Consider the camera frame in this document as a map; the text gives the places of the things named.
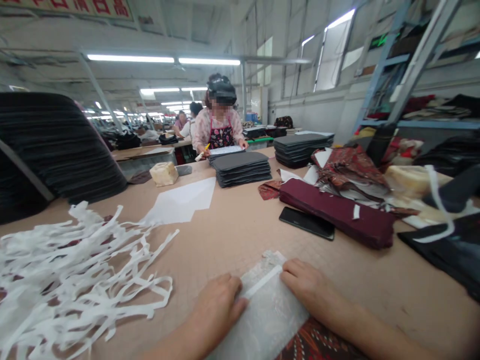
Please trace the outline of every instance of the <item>woman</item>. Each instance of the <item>woman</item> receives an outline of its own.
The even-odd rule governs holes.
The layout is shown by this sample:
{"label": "woman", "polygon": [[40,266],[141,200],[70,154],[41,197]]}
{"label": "woman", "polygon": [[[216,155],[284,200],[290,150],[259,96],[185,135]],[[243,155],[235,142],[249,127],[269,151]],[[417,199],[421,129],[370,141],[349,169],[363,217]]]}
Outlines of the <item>woman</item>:
{"label": "woman", "polygon": [[183,129],[178,133],[175,133],[177,138],[185,139],[190,137],[190,139],[193,140],[194,134],[196,132],[195,130],[197,128],[197,125],[195,124],[195,120],[197,119],[197,116],[199,115],[199,112],[202,111],[202,109],[203,109],[203,106],[201,103],[194,102],[194,101],[190,103],[190,113],[191,113],[192,120],[187,121]]}
{"label": "woman", "polygon": [[249,144],[242,134],[242,121],[233,109],[237,101],[235,88],[226,76],[219,73],[208,78],[204,108],[196,118],[196,133],[192,140],[193,148],[203,156],[210,156],[210,149],[239,145],[247,149]]}

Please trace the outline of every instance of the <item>worktable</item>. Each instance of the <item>worktable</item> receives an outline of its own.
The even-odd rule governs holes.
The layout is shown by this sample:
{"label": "worktable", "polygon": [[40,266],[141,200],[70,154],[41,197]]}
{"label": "worktable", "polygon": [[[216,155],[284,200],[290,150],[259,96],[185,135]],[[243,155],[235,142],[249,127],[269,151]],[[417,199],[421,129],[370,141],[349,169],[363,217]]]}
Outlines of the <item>worktable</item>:
{"label": "worktable", "polygon": [[[307,172],[306,167],[291,170],[279,165],[272,147],[258,151],[271,157],[274,180],[280,180],[279,168],[302,177]],[[152,180],[131,185],[89,208],[107,216],[123,205],[119,221],[139,221],[158,193],[215,176],[207,161],[190,165],[192,174],[179,177],[174,185],[156,187]],[[217,183],[209,209],[195,212],[189,223],[162,225],[152,231],[147,240],[155,251],[169,233],[180,230],[144,275],[157,272],[173,277],[169,303],[156,310],[152,320],[129,319],[118,325],[110,341],[101,338],[93,345],[90,359],[136,359],[183,322],[209,279],[226,272],[241,276],[266,250],[298,257],[321,269],[347,298],[447,359],[469,359],[478,350],[480,306],[450,276],[396,236],[392,248],[376,251],[338,230],[330,242],[283,223],[278,218],[285,204],[278,199],[262,200],[258,192],[262,182],[232,188],[220,188]],[[0,226],[0,236],[70,220],[68,209],[66,200],[55,200],[38,215]],[[412,230],[401,221],[394,228],[395,232]],[[158,295],[147,292],[131,303],[158,300]],[[87,352],[83,358],[89,358]]]}

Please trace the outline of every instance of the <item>printed fabric scrap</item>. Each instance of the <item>printed fabric scrap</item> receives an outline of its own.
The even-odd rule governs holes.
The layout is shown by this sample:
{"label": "printed fabric scrap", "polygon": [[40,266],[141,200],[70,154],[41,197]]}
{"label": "printed fabric scrap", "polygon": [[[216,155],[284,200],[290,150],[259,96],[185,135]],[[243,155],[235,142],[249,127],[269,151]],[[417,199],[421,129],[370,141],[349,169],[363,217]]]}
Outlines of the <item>printed fabric scrap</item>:
{"label": "printed fabric scrap", "polygon": [[368,360],[368,358],[310,317],[275,360]]}
{"label": "printed fabric scrap", "polygon": [[277,199],[280,197],[282,182],[277,180],[267,181],[258,187],[258,192],[263,200]]}
{"label": "printed fabric scrap", "polygon": [[[315,157],[315,154],[320,151],[320,149],[316,150],[311,156],[318,166],[320,183],[331,185],[338,194],[340,191],[353,190],[372,201],[378,203],[384,201],[383,198],[374,196],[372,193],[388,193],[387,181],[360,145],[334,148],[323,167]],[[370,188],[372,191],[367,193],[359,187],[364,190]]]}

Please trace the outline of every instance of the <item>person's left hand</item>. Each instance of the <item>person's left hand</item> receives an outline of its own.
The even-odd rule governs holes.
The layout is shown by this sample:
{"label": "person's left hand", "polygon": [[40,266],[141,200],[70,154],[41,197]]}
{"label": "person's left hand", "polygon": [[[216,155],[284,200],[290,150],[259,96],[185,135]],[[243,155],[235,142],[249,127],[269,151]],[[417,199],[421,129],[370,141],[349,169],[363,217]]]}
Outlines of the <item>person's left hand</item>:
{"label": "person's left hand", "polygon": [[208,282],[185,323],[194,342],[186,346],[197,347],[197,351],[206,357],[220,344],[249,303],[246,298],[235,301],[240,290],[242,281],[229,273]]}
{"label": "person's left hand", "polygon": [[249,148],[249,143],[246,142],[244,139],[238,140],[238,145],[243,149],[247,150]]}

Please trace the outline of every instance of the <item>banner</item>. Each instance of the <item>banner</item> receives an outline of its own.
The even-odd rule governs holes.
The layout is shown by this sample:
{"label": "banner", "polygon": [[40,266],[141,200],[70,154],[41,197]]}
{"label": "banner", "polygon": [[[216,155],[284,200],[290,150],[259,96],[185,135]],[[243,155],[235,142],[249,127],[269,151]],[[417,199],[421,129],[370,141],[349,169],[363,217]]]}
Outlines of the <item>banner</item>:
{"label": "banner", "polygon": [[0,0],[0,6],[133,21],[127,0]]}

